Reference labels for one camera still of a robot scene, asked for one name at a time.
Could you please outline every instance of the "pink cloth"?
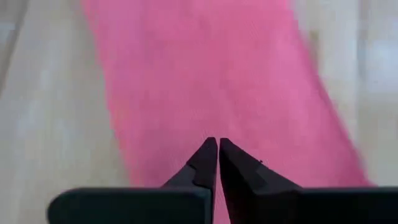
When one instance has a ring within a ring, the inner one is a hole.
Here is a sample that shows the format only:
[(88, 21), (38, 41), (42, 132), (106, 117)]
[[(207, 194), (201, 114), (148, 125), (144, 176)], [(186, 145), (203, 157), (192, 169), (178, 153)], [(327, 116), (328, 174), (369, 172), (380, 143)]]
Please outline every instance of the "pink cloth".
[[(290, 1), (82, 1), (134, 185), (162, 185), (207, 136), (305, 187), (369, 184)], [(215, 223), (228, 223), (219, 180)]]

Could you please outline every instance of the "light wood surface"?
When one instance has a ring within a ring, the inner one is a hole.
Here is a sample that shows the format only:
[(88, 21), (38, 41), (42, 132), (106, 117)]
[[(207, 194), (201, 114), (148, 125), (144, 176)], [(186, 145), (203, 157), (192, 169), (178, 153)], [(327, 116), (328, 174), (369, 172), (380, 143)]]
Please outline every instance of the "light wood surface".
[[(0, 0), (0, 219), (10, 224), (45, 223), (65, 189), (128, 184), (78, 1), (25, 1)], [(398, 1), (296, 3), (370, 178), (398, 184)]]

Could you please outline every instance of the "pink fabric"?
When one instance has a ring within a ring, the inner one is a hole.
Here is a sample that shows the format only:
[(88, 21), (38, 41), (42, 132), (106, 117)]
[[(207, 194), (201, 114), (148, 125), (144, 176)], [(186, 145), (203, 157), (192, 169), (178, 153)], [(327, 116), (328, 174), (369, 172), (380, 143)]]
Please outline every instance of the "pink fabric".
[[(368, 185), (288, 0), (82, 0), (134, 185), (159, 186), (207, 136), (306, 187)], [(215, 223), (228, 223), (218, 181)]]

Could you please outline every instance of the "wooden floor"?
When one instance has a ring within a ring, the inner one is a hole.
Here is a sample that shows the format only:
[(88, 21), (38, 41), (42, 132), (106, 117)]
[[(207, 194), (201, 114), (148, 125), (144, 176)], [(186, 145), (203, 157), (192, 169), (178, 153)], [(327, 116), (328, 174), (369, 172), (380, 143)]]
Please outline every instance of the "wooden floor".
[[(398, 1), (358, 3), (297, 0), (297, 17), (370, 178), (397, 185)], [(103, 84), (77, 0), (0, 0), (1, 223), (45, 223), (71, 187), (127, 185)]]

